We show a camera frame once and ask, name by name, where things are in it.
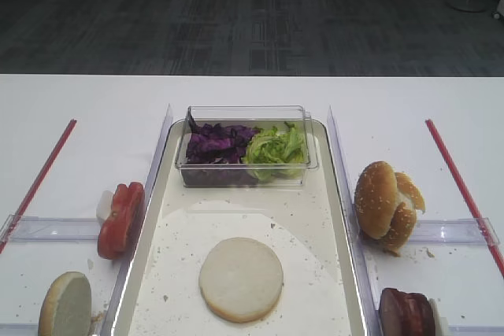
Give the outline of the right clear cross divider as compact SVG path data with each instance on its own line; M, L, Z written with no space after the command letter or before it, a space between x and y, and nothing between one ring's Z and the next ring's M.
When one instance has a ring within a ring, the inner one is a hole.
M500 240L488 218L419 220L409 244L499 246Z

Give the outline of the clear long divider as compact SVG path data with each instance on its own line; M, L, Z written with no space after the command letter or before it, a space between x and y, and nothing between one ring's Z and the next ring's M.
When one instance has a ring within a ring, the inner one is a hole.
M359 236L360 228L354 211L353 194L348 180L343 147L339 138L338 125L332 111L328 109L328 135L330 139L335 177L339 188L339 198L346 232L346 243L350 253L351 270L359 307L360 324L363 335L382 335L379 313L372 293L363 245Z
M120 263L109 307L102 321L101 330L98 332L100 335L129 334L150 251L149 243L155 228L155 222L149 220L150 203L154 203L155 209L160 206L160 201L152 197L172 121L172 108L168 107L144 185L144 199L139 218L133 228L133 244Z

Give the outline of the shredded purple cabbage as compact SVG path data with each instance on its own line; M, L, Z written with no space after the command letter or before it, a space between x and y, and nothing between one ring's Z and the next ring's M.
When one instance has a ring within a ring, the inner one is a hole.
M221 124L196 124L187 114L191 138L187 144L187 164L240 164L250 140L259 132L256 127ZM184 183L189 187L255 186L258 179L245 169L184 169Z

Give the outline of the white metal serving tray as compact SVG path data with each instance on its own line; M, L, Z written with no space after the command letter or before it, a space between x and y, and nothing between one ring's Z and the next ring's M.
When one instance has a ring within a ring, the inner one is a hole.
M186 188L174 166L181 131L169 133L111 334L366 335L335 128L313 123L319 165L302 185L254 188ZM280 300L251 323L214 315L198 286L209 251L233 237L265 243L283 266Z

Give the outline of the sesame bun top rear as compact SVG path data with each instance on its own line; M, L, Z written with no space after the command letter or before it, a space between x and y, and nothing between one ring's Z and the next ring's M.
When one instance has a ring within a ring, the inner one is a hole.
M413 207L416 210L420 210L425 213L424 198L420 190L413 183L412 179L403 172L396 172L395 178L397 181L398 191L407 196L412 201Z

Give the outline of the clear plastic salad container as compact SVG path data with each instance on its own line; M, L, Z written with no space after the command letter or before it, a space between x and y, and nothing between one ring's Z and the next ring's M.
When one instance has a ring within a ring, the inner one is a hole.
M300 105L191 106L175 166L187 187L300 186L316 144Z

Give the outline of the left clear long divider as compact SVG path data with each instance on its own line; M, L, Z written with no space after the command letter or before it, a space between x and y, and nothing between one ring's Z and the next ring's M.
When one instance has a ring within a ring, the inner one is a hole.
M109 307L102 321L101 330L98 332L100 335L129 334L150 251L149 243L155 228L155 222L149 220L150 203L154 203L155 209L160 206L160 201L152 197L172 121L172 108L168 107L144 185L144 199L139 218L133 228L133 244L120 263Z

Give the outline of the red tape strip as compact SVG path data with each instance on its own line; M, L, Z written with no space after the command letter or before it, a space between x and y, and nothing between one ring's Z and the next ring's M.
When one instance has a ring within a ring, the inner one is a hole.
M438 132L433 120L427 119L425 124L439 150L441 153L447 167L450 170L450 173L472 215L472 217L476 220L476 223L480 227L481 233L487 243L487 247L493 257L495 264L497 265L501 275L503 275L503 256L499 250L497 242L491 241L491 230L490 227L484 222L484 218L482 217L480 210L478 209L476 202L473 200L473 196L470 194L468 187L465 184L464 179L462 178L460 172L456 164L454 163L449 150L447 149L440 133Z
M13 215L10 215L8 219L4 222L1 231L1 252L3 252L4 248L8 243L9 236L15 230L17 224L22 219L24 213L26 212L28 206L32 202L37 190L45 179L48 171L51 169L53 163L57 159L59 153L61 152L63 146L67 142L69 136L71 135L73 129L77 124L77 120L71 119L65 130L62 132L60 138L55 144L54 148L51 150L49 157L46 159L44 165L41 167L38 175L35 177L32 185L29 187L28 192L25 194L22 202L20 203L18 209Z

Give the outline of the white patty holder block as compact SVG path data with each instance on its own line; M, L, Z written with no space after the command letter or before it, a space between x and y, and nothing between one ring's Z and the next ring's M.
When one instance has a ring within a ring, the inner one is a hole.
M439 313L436 301L429 298L428 302L432 308L434 322L435 322L435 335L436 336L451 336L450 329L446 317L442 317Z

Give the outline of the left red tape strip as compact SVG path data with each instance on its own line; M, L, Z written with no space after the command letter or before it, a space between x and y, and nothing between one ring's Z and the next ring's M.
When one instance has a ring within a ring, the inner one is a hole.
M32 185L29 187L28 192L25 194L22 202L20 203L18 209L13 215L10 215L8 219L4 222L1 231L1 252L3 252L4 248L8 243L9 236L15 230L17 224L22 219L24 213L26 212L28 206L32 202L37 190L45 179L48 171L51 169L53 163L57 159L59 153L61 152L63 146L67 142L69 136L71 135L73 129L77 124L77 120L71 119L65 130L62 132L60 138L55 144L54 148L51 150L49 157L46 159L44 165L41 167L38 175L35 177Z

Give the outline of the right clear long divider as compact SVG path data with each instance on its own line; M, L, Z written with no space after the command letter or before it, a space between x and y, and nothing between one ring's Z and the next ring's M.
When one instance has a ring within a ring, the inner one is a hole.
M354 211L353 194L348 180L343 147L339 138L338 125L332 111L328 109L328 135L330 139L335 177L339 188L339 198L346 232L346 243L350 253L351 270L359 307L360 324L363 335L382 335L379 313L372 293L363 245L359 236L360 228Z

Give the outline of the left clear cross divider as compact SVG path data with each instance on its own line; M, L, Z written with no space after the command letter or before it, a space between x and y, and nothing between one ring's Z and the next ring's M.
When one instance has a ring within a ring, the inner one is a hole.
M1 228L1 243L96 242L100 224L95 218L44 218L10 215Z

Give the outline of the right red tape strip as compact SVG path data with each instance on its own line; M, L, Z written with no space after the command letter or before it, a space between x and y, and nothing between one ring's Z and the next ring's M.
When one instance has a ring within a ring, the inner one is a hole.
M460 172L456 164L454 163L449 150L447 149L440 133L438 132L433 120L427 119L425 124L439 150L441 153L447 167L450 170L450 173L472 215L472 217L476 220L476 223L480 227L481 233L487 243L487 247L493 257L495 264L497 265L501 275L503 275L503 256L499 250L497 242L491 241L491 230L490 227L484 222L484 218L482 217L480 210L478 209L476 202L473 200L473 196L470 194L468 187L465 184L464 179L462 178Z

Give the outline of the bottom bun half on tray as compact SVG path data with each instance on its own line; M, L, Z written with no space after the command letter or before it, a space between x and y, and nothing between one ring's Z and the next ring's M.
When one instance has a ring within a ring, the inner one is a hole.
M198 276L209 309L232 323L254 322L276 306L284 286L278 256L253 238L218 242L205 258Z

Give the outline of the brown meat patties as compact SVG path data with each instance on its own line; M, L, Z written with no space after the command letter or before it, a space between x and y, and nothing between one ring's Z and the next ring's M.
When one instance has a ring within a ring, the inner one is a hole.
M433 309L423 294L385 288L380 295L379 314L385 336L435 336Z

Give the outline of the red tomato slices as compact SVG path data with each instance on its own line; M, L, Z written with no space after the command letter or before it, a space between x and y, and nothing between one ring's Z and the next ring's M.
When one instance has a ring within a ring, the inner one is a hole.
M144 188L139 182L128 186L121 183L112 197L110 214L101 226L97 250L101 258L116 260L122 257L132 244L132 230L137 223L143 205Z

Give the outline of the sesame bun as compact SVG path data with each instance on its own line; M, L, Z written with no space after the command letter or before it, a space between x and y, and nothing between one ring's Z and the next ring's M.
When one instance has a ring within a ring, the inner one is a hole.
M398 256L416 226L417 210L398 191L395 173L385 161L369 164L359 176L354 204L361 231Z
M407 196L412 201L413 207L416 210L420 210L425 213L424 198L420 190L413 183L412 179L403 172L396 172L395 178L397 181L398 191Z

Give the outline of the white tomato holder block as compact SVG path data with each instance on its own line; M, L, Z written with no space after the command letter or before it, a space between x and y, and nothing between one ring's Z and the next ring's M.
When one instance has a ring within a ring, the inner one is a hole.
M100 197L96 208L96 218L100 224L103 224L111 213L113 201L113 192L105 190Z

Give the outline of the green lettuce pile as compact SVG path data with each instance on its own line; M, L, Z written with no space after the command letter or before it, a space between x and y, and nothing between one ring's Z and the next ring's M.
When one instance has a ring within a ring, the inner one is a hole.
M241 158L244 164L305 164L306 138L294 124L285 124L287 130L279 132L277 127L261 129L248 143L245 155ZM298 179L301 168L265 168L249 173L260 182L271 182L274 179Z

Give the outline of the standing bun half left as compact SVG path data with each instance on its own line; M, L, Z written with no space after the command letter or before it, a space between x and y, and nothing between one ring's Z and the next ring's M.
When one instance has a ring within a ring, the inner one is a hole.
M89 335L91 286L87 276L67 271L46 292L39 314L38 335Z

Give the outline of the clear cross divider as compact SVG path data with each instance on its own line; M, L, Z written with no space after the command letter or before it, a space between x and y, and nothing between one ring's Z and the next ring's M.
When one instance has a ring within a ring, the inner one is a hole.
M1 228L1 243L96 242L100 224L95 218L44 218L10 215Z
M499 246L500 240L488 218L419 220L409 244Z

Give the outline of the sesame bun top front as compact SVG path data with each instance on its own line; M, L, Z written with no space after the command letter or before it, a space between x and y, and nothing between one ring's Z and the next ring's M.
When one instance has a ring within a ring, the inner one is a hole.
M361 231L398 256L416 226L417 210L398 191L395 173L385 161L369 164L359 176L354 204Z

